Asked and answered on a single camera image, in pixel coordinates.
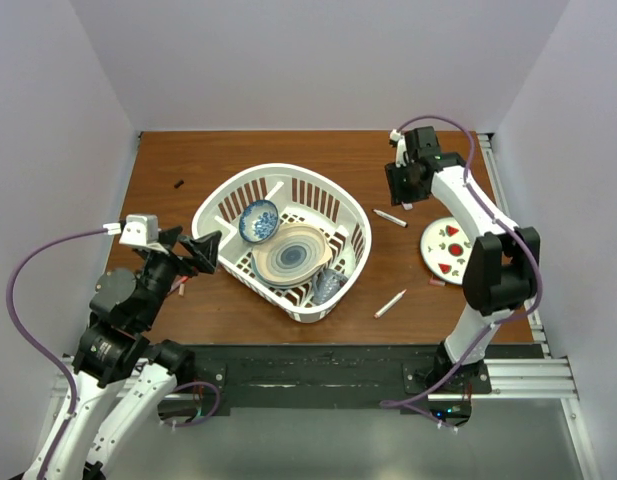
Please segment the white black marker pen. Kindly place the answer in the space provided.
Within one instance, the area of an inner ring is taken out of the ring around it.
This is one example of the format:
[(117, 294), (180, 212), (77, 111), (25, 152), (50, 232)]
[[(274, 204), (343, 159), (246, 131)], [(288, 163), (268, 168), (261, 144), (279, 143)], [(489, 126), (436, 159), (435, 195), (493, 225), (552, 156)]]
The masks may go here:
[(379, 216), (380, 218), (387, 220), (395, 225), (398, 225), (401, 228), (407, 228), (408, 227), (408, 223), (402, 219), (399, 219), (393, 215), (390, 215), (384, 211), (381, 211), (379, 209), (373, 209), (373, 212)]

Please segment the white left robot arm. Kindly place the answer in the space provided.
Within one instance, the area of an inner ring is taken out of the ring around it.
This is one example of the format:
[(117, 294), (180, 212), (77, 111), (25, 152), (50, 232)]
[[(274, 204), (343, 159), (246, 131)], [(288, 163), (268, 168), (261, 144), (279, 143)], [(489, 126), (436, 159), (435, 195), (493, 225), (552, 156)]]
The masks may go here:
[(20, 267), (12, 272), (6, 302), (24, 339), (50, 360), (68, 383), (66, 395), (25, 479), (106, 479), (121, 450), (172, 392), (197, 385), (194, 353), (173, 341), (145, 337), (178, 277), (212, 274), (221, 234), (194, 239), (181, 228), (162, 230), (154, 215), (129, 215), (98, 228), (116, 236), (143, 260), (133, 272), (107, 271), (89, 304), (88, 327), (72, 363), (44, 347), (24, 327), (14, 305)]

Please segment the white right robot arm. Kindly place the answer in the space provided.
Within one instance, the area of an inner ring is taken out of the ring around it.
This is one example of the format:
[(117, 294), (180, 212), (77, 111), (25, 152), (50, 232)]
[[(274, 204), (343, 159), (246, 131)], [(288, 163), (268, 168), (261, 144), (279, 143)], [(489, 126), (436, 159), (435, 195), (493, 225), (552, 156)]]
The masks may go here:
[(433, 369), (436, 386), (454, 393), (468, 382), (467, 365), (484, 358), (500, 326), (523, 318), (526, 301), (540, 299), (540, 236), (504, 215), (456, 153), (389, 162), (384, 171), (392, 204), (436, 198), (472, 245), (462, 281), (466, 306), (439, 347)]

